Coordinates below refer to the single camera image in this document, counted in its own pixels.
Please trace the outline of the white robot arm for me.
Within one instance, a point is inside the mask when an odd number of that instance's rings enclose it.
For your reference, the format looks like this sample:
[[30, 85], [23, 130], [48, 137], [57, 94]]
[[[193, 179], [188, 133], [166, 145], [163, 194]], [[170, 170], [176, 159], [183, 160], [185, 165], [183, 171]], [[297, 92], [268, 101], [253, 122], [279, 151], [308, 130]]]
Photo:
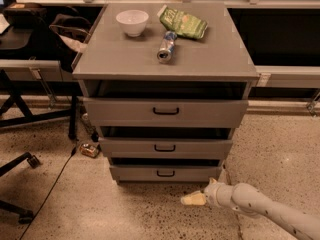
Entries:
[[298, 240], [320, 240], [320, 218], [276, 202], [247, 183], [234, 186], [209, 179], [202, 190], [181, 198], [186, 206], [230, 208], [248, 217], [264, 216]]

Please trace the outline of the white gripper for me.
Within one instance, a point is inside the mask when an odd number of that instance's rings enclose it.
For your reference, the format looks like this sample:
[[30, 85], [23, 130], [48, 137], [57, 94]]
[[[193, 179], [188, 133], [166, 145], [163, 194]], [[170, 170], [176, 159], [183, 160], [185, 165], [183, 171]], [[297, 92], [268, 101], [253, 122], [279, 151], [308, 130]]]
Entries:
[[187, 194], [181, 198], [181, 203], [186, 206], [203, 206], [207, 200], [211, 206], [230, 208], [232, 190], [232, 186], [210, 178], [209, 184], [204, 189], [204, 193], [195, 191]]

